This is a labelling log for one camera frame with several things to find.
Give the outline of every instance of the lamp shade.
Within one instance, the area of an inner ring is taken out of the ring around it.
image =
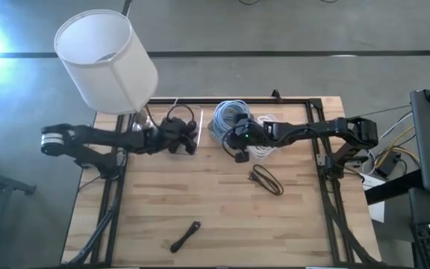
[[[65,22],[54,48],[91,108],[140,111],[158,85],[154,64],[130,21],[112,10],[89,10]]]

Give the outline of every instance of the concrete floor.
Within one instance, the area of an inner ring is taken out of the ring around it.
[[[123,0],[0,0],[0,52],[53,52],[55,32],[65,20],[95,8],[122,11],[123,5]],[[139,0],[128,17],[149,51],[430,49],[430,0],[261,0],[250,7],[236,0]],[[341,96],[347,116],[407,105],[411,90],[430,89],[430,57],[154,62],[160,73],[157,96],[267,96],[278,89],[284,96]],[[369,118],[383,132],[407,111]],[[95,114],[57,58],[0,59],[0,174],[38,186],[33,196],[11,197],[0,227],[0,268],[59,263],[81,170],[69,158],[40,153],[40,128],[91,124]],[[416,151],[415,142],[407,148]],[[393,241],[405,238],[389,233],[395,225],[407,228],[408,208],[400,205],[388,203],[390,223],[376,224],[376,232],[383,259],[406,265],[405,244]],[[399,215],[401,222],[394,217]],[[404,254],[394,255],[392,248]]]

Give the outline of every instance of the blue cable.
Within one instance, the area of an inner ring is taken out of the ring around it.
[[[249,106],[242,100],[223,101],[214,111],[211,136],[222,143],[223,135],[235,126],[235,115],[245,113],[250,115]]]

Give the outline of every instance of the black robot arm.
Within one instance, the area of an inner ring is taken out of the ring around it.
[[[156,129],[128,130],[123,133],[89,126],[57,124],[43,128],[41,151],[50,156],[71,156],[80,166],[92,164],[103,179],[111,179],[118,176],[116,155],[101,154],[85,144],[115,146],[135,154],[153,154],[165,149],[174,153],[180,145],[184,145],[189,154],[194,154],[197,147],[193,141],[195,128],[195,122],[186,124],[177,117],[164,118]]]
[[[325,157],[325,171],[329,176],[343,178],[346,162],[362,149],[372,149],[378,145],[376,123],[361,117],[337,118],[318,123],[293,125],[290,123],[265,122],[260,125],[246,114],[238,114],[236,126],[225,137],[228,146],[240,150],[235,154],[236,162],[249,160],[247,146],[282,147],[298,140],[340,137],[346,143]]]

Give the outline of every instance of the wooden table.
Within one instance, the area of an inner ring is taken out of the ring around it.
[[[340,97],[321,99],[327,120],[344,116]],[[262,165],[284,186],[282,196],[273,196],[247,179],[254,158],[236,164],[210,137],[206,126],[214,107],[202,106],[204,122],[196,155],[162,152],[129,157],[113,266],[331,265],[311,142],[297,141],[263,160]],[[150,106],[156,121],[167,108]],[[279,121],[307,122],[301,105],[250,108],[255,116],[274,114]],[[178,109],[173,115],[188,119],[189,114]],[[115,116],[98,114],[94,126],[113,130],[115,122]],[[342,143],[331,139],[333,150]],[[81,184],[97,175],[95,170],[85,170]],[[102,180],[96,181],[78,194],[64,261],[74,257],[93,233],[103,186]],[[371,256],[380,260],[361,181],[346,175],[341,191],[349,228]],[[170,245],[195,220],[202,222],[201,229],[172,254]],[[338,245],[342,251],[341,240]]]

